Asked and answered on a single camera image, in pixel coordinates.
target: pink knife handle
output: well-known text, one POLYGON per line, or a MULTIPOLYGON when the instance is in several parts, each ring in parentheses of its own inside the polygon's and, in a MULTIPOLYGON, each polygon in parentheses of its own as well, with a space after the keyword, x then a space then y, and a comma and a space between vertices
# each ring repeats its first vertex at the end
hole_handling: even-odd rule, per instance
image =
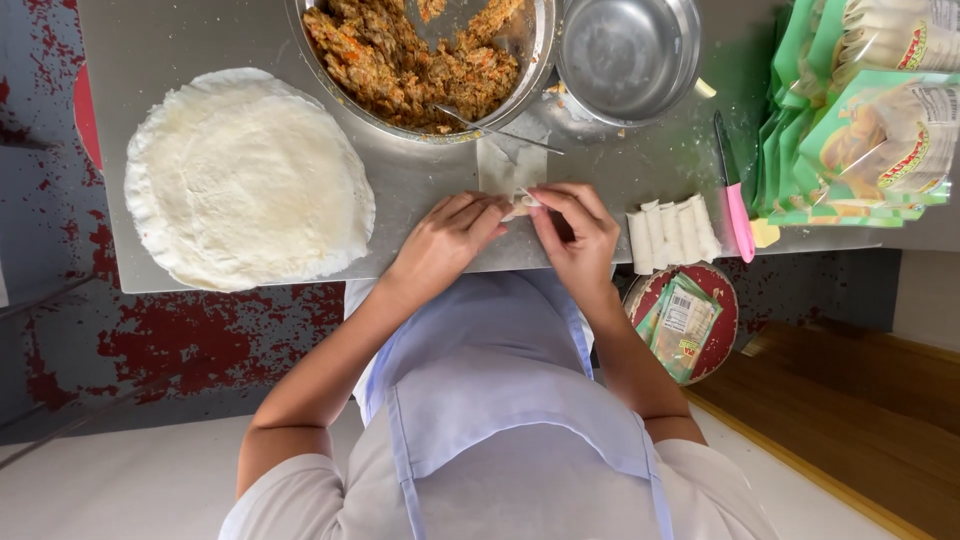
POLYGON ((754 245, 754 232, 750 229, 750 217, 747 215, 747 209, 743 208, 740 184, 727 186, 727 204, 730 206, 730 217, 733 220, 736 247, 740 249, 740 256, 743 261, 750 262, 754 259, 756 246, 754 245))

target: metal bowl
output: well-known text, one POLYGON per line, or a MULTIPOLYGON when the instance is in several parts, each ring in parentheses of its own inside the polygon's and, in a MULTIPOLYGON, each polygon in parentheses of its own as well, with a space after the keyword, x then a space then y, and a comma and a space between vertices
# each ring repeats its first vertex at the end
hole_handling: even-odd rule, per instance
POLYGON ((696 84, 693 0, 567 0, 558 70, 566 91, 609 124, 649 124, 696 84))
MULTIPOLYGON (((381 132, 417 142, 453 144, 474 140, 484 135, 478 130, 466 130, 447 135, 407 130, 388 124, 379 116, 357 105, 353 98, 327 74, 324 55, 317 51, 313 39, 303 25, 301 18, 303 12, 313 6, 324 9, 326 1, 286 0, 287 18, 290 20, 295 39, 307 64, 338 102, 381 132)), ((431 46, 436 45, 436 36, 452 37, 455 28, 466 28, 470 18, 486 4, 486 0, 480 2, 473 0, 472 3, 468 0, 448 0, 444 13, 432 20, 429 25, 424 26, 420 18, 415 15, 416 0, 406 0, 407 17, 413 22, 418 34, 426 37, 431 46)), ((478 119, 476 124, 493 129, 503 127, 519 116, 532 99, 540 95, 539 90, 553 70, 557 49, 554 43, 558 41, 559 31, 555 0, 523 0, 516 15, 507 22, 494 39, 499 46, 514 55, 519 63, 514 91, 497 110, 478 119)))

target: light blue apron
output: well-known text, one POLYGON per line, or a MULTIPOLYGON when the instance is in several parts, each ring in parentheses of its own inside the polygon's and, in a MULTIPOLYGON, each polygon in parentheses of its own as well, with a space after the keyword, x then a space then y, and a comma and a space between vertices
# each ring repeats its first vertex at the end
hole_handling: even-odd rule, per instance
POLYGON ((368 412, 388 408, 417 540, 426 531, 414 480, 498 431, 532 424, 564 426, 615 471, 649 480, 660 537, 673 540, 653 441, 637 414, 584 377, 592 371, 579 314, 552 270, 464 275, 374 362, 368 412))

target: stainless steel table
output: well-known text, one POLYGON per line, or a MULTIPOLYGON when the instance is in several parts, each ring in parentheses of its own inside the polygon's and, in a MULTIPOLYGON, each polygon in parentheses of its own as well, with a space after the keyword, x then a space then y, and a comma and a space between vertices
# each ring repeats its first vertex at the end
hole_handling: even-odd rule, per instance
MULTIPOLYGON (((624 213, 660 198, 682 200, 704 193, 725 255, 736 255, 719 181, 712 116, 722 110, 741 176, 753 175, 756 129, 773 49, 773 13, 780 0, 702 0, 704 46, 701 76, 717 95, 688 96, 656 125, 627 130, 597 121, 574 122, 556 100, 536 100, 528 110, 553 134, 550 144, 569 148, 551 155, 551 181, 593 183, 623 233, 614 262, 629 262, 624 213)), ((367 167, 376 195, 371 253, 324 281, 378 277, 404 238, 443 196, 476 187, 474 143, 437 147, 384 135, 331 98, 305 59, 284 0, 80 0, 90 87, 104 159, 110 222, 120 283, 125 292, 187 287, 157 266, 137 238, 124 204, 127 142, 164 93, 197 75, 253 66, 320 99, 340 123, 367 167)), ((469 271, 548 265, 533 227, 516 219, 469 271)), ((865 228, 784 229, 781 240, 758 255, 879 245, 865 228)))

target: white shirt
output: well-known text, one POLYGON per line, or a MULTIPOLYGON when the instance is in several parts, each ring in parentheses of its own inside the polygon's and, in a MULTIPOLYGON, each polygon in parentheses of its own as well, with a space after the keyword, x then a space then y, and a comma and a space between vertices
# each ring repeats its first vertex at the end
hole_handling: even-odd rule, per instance
MULTIPOLYGON (((220 540, 412 538, 385 412, 343 474, 320 454, 269 471, 231 510, 220 540)), ((677 540, 777 538, 726 457, 679 439, 655 448, 677 540)), ((616 473, 559 426, 501 431, 417 480, 417 490, 431 539, 660 537, 649 482, 616 473)))

